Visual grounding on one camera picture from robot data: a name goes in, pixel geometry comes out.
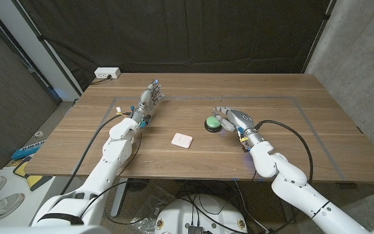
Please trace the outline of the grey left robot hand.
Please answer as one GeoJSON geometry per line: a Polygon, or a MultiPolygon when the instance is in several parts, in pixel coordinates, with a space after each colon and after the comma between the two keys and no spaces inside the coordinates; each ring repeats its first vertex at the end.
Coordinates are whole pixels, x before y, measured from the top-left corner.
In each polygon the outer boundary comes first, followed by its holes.
{"type": "Polygon", "coordinates": [[[138,105],[135,106],[131,119],[138,125],[142,125],[145,118],[150,115],[157,103],[164,97],[158,80],[153,80],[142,92],[138,105]]]}

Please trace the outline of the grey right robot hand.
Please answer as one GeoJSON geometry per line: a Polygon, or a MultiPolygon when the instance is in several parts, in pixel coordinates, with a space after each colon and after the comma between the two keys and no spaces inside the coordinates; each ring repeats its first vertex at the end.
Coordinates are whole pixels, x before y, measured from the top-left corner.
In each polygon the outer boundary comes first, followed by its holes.
{"type": "Polygon", "coordinates": [[[230,107],[214,107],[213,116],[220,126],[229,132],[236,132],[239,141],[248,149],[264,141],[255,130],[255,123],[250,115],[230,107]]]}

